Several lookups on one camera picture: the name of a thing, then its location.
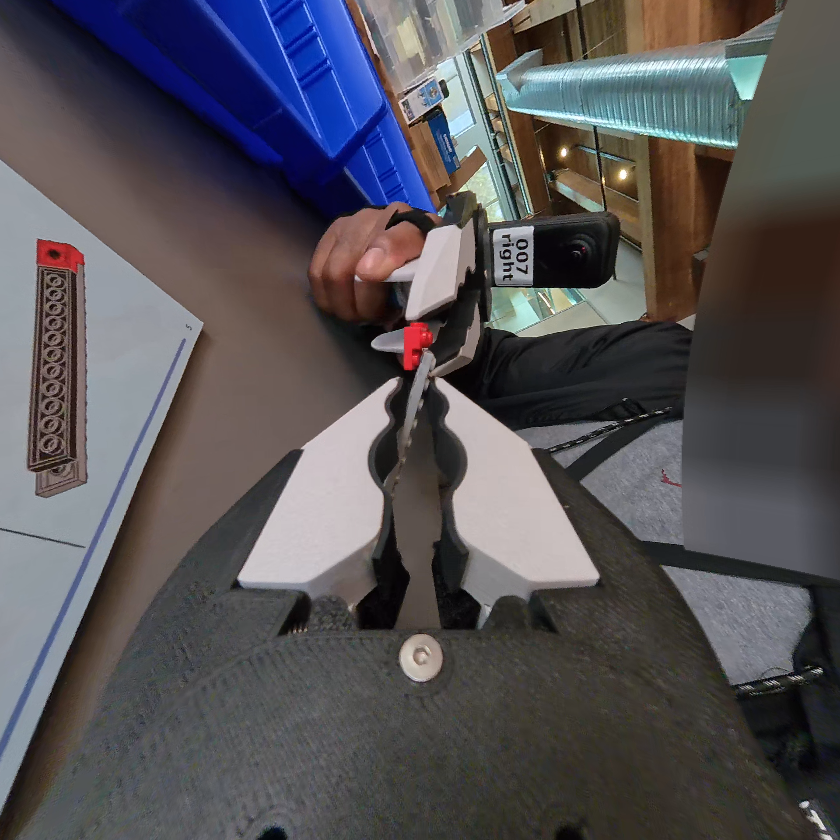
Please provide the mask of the silver air duct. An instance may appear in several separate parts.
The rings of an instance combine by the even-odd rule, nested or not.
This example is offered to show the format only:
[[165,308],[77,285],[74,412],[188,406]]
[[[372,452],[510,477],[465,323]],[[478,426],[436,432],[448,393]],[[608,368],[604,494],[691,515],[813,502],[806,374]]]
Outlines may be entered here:
[[509,111],[734,150],[772,43],[733,38],[551,66],[533,50],[496,78]]

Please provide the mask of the person's right forearm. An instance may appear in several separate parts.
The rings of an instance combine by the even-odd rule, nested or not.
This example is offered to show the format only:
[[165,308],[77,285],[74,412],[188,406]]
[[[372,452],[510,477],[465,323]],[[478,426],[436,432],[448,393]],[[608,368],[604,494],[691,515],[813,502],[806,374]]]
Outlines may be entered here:
[[676,322],[624,322],[523,338],[487,329],[448,381],[518,431],[668,410],[681,418],[694,334]]

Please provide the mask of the long grey brick plate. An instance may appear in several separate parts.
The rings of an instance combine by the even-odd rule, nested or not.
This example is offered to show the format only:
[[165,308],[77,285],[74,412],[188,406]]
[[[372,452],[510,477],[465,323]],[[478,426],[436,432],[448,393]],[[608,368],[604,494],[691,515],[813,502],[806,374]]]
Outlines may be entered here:
[[431,349],[423,350],[421,352],[417,368],[413,373],[413,378],[408,391],[403,424],[396,436],[396,464],[385,482],[385,488],[391,497],[394,496],[396,486],[403,472],[408,450],[411,446],[413,431],[417,425],[417,416],[422,408],[424,394],[429,383],[429,378],[434,372],[435,366],[436,358],[434,353]]

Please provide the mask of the blue plastic bin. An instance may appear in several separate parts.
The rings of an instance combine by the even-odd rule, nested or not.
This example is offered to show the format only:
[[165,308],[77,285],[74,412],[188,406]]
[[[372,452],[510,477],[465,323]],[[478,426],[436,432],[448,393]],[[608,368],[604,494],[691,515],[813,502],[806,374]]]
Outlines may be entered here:
[[342,2],[54,2],[326,214],[385,94]]
[[423,177],[387,99],[381,119],[350,157],[345,171],[368,204],[401,202],[434,211]]

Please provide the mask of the stack of clear storage boxes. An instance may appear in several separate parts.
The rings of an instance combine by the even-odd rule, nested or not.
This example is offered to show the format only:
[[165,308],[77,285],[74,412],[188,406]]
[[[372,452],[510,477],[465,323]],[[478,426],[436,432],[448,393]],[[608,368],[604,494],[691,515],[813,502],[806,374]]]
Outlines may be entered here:
[[359,1],[371,42],[395,93],[415,88],[438,65],[518,14],[525,2]]

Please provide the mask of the small red brick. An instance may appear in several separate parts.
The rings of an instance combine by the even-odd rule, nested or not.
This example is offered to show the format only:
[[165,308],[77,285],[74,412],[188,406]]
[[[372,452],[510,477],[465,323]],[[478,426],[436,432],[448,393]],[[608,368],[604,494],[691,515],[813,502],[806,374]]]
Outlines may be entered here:
[[434,332],[425,322],[411,322],[405,326],[402,333],[402,367],[404,371],[415,371],[424,352],[434,342]]

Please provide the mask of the grey desk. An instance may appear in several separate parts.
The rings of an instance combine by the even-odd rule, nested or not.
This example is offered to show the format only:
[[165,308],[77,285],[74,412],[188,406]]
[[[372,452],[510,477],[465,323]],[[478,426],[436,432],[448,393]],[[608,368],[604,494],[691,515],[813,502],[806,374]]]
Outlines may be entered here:
[[81,634],[121,650],[184,554],[383,359],[312,306],[321,219],[49,2],[2,2],[2,158],[203,322]]

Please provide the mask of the white blue small box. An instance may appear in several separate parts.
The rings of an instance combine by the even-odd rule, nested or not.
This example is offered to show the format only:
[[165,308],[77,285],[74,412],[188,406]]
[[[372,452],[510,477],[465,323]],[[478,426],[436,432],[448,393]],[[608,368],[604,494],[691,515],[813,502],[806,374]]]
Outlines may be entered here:
[[400,113],[408,126],[425,119],[435,109],[441,109],[448,98],[449,90],[445,79],[431,76],[414,89],[403,93],[397,100]]

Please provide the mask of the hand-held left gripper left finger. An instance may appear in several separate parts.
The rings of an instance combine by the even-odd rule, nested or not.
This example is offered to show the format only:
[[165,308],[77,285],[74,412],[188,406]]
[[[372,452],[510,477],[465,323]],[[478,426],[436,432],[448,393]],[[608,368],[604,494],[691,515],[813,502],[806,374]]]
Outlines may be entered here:
[[403,378],[387,381],[289,454],[289,477],[240,587],[335,597],[361,628],[394,628],[410,581],[393,517],[407,392]]

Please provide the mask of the pale blue instruction booklet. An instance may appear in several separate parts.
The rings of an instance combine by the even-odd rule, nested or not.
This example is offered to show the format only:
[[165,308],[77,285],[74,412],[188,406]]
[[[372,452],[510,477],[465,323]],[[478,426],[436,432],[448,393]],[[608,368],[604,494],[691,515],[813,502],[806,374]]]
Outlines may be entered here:
[[202,322],[2,163],[2,795]]

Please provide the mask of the dark blue small box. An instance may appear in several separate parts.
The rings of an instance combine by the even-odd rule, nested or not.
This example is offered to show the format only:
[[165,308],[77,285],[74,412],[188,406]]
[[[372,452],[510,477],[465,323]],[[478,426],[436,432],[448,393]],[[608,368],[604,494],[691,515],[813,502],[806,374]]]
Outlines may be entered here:
[[432,134],[447,175],[453,175],[460,168],[460,161],[445,111],[440,106],[436,106],[428,112],[425,122]]

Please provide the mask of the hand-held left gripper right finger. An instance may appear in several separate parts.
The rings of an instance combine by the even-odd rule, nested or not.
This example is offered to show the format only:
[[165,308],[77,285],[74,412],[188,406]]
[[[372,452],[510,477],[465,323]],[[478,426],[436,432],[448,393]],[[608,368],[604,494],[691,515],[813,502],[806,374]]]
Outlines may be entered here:
[[500,599],[600,574],[532,448],[443,380],[427,390],[442,506],[433,577],[442,627],[481,628]]

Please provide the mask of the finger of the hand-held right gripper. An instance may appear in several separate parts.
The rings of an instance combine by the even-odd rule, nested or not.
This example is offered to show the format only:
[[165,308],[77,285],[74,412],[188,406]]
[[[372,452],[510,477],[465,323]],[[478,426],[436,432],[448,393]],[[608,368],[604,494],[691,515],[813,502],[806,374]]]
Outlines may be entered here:
[[434,336],[424,351],[434,357],[432,366],[422,370],[426,378],[445,377],[473,361],[483,330],[480,318],[473,318],[468,326],[446,324],[441,318],[428,319],[426,325]]
[[425,321],[448,310],[463,287],[478,290],[480,321],[490,320],[488,234],[487,225],[438,225],[426,234],[414,262],[406,322]]

